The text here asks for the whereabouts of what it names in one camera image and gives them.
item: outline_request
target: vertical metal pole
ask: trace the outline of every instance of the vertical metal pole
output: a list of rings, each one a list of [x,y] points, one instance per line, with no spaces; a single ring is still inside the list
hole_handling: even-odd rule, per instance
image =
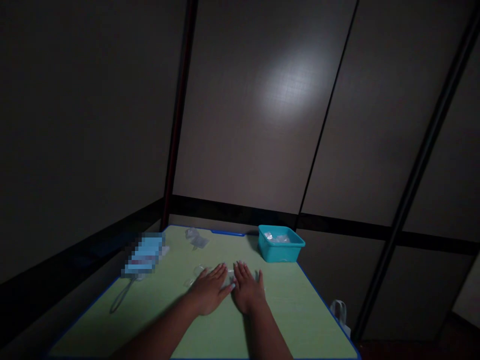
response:
[[[353,332],[353,339],[358,341],[362,338],[368,319],[372,313],[375,300],[379,293],[382,282],[387,273],[389,263],[395,250],[399,233],[405,224],[410,208],[412,206],[415,194],[420,185],[420,181],[429,162],[432,149],[439,135],[442,124],[452,103],[452,99],[457,90],[457,86],[462,78],[465,66],[469,60],[472,49],[475,46],[480,31],[480,3],[477,4],[473,14],[470,17],[468,25],[463,33],[460,45],[457,49],[453,62],[448,71],[448,75],[443,84],[440,96],[437,100],[433,115],[423,138],[420,151],[416,157],[413,169],[408,178],[405,190],[400,200],[400,204],[393,219],[392,233],[389,240],[385,243],[383,251],[378,261],[373,279],[368,289],[365,301],[363,302],[357,324]]]
[[[195,22],[197,20],[198,7],[198,0],[189,0],[186,6],[180,66],[178,70],[178,82],[175,97],[175,110],[173,112],[173,124],[171,127],[170,151],[168,154],[165,190],[163,193],[163,215],[161,218],[162,231],[169,225],[170,203],[174,187],[175,168],[177,166],[180,132],[182,129],[182,118],[184,115],[185,96],[187,94],[187,82],[189,79],[189,68],[192,57],[192,46],[194,42]]]

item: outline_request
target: black baseboard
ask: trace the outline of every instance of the black baseboard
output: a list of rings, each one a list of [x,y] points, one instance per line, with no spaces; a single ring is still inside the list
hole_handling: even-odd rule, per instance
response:
[[[288,212],[265,210],[180,195],[172,195],[170,206],[170,213],[175,215],[253,226],[266,224],[286,226],[293,229],[297,218],[296,214]]]
[[[392,233],[390,226],[312,215],[303,212],[299,215],[297,228],[384,241]]]
[[[0,348],[135,241],[162,212],[160,199],[1,284]]]
[[[402,231],[398,234],[395,245],[470,256],[477,256],[480,250],[480,242],[407,231]]]

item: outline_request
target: left hand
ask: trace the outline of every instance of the left hand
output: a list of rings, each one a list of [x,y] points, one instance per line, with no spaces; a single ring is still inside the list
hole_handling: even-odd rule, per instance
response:
[[[207,272],[208,269],[201,272],[185,295],[198,315],[211,314],[235,287],[231,284],[221,289],[228,274],[224,263],[219,264],[211,273]]]

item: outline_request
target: white bag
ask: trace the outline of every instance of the white bag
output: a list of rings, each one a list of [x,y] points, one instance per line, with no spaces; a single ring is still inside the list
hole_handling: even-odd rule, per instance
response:
[[[342,327],[343,331],[345,334],[350,337],[350,333],[352,332],[350,328],[347,326],[347,305],[341,300],[333,300],[333,302],[330,305],[330,311],[333,314],[334,317],[337,317],[337,304],[338,304],[338,314],[340,317],[338,317],[338,322],[340,323],[340,326]]]

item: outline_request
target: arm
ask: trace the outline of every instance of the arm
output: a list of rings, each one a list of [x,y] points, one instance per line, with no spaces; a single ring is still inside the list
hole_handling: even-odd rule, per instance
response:
[[[170,359],[192,322],[199,315],[212,313],[232,291],[221,290],[227,277],[227,266],[218,265],[211,273],[203,270],[190,291],[182,296],[162,317],[133,340],[117,350],[112,359]]]
[[[253,352],[257,360],[293,360],[282,333],[265,299],[264,276],[259,271],[258,282],[247,264],[234,265],[233,297],[238,309],[250,319]]]

